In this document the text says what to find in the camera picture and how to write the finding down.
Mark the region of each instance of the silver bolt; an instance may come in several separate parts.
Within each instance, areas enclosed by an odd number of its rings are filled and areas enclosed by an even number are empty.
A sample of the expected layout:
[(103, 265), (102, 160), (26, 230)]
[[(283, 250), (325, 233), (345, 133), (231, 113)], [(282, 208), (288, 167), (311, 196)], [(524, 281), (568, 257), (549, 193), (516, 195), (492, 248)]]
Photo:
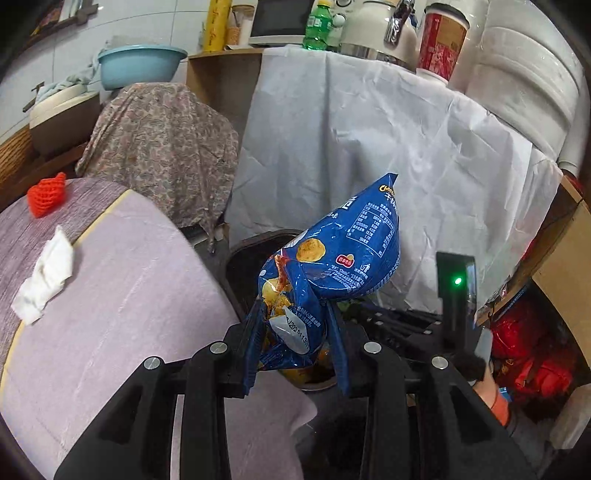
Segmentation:
[(382, 346), (378, 342), (367, 342), (363, 346), (363, 350), (367, 353), (380, 353)]
[(151, 356), (144, 360), (144, 368), (146, 370), (153, 370), (154, 368), (158, 368), (160, 366), (160, 358), (155, 356)]
[(228, 350), (228, 346), (224, 342), (212, 343), (209, 347), (211, 353), (224, 353), (226, 350)]
[(447, 361), (446, 358), (444, 358), (442, 356), (434, 356), (431, 359), (431, 364), (435, 368), (438, 368), (439, 370), (445, 370), (447, 368), (447, 366), (449, 365), (449, 362)]

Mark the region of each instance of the light blue basin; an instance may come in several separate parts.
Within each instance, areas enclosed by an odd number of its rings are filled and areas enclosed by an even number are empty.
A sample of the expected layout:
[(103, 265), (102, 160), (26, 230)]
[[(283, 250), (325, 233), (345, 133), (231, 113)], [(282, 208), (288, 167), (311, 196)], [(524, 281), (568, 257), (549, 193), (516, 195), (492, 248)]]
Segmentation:
[(187, 56), (182, 48), (168, 45), (129, 45), (99, 54), (100, 81), (105, 90), (136, 82), (170, 82), (178, 63)]

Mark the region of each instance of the microwave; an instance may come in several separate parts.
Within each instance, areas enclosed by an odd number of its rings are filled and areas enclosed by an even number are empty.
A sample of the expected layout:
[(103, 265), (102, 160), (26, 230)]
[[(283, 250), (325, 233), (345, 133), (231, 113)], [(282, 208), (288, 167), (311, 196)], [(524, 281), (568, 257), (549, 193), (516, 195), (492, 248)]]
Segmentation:
[[(339, 46), (340, 33), (348, 15), (361, 7), (363, 0), (333, 0), (330, 12), (333, 29), (328, 45)], [(258, 0), (248, 43), (252, 46), (301, 44), (315, 0)]]

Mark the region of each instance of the red brand logo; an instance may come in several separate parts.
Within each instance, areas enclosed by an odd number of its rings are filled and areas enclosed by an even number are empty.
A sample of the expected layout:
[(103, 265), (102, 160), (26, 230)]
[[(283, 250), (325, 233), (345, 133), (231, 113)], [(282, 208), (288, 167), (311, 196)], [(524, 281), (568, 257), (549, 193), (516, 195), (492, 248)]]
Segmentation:
[(339, 265), (343, 265), (344, 267), (351, 268), (355, 263), (355, 257), (352, 254), (349, 255), (339, 255), (336, 258), (336, 262)]

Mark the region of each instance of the blue chip bag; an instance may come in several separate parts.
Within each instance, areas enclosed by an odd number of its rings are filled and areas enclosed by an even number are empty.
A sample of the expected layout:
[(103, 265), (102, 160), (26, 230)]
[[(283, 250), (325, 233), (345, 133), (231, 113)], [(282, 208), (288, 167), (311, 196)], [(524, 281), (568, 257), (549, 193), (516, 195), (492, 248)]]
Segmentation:
[(264, 370), (312, 365), (326, 338), (326, 300), (371, 293), (400, 260), (396, 175), (388, 173), (273, 255), (258, 290), (271, 346)]

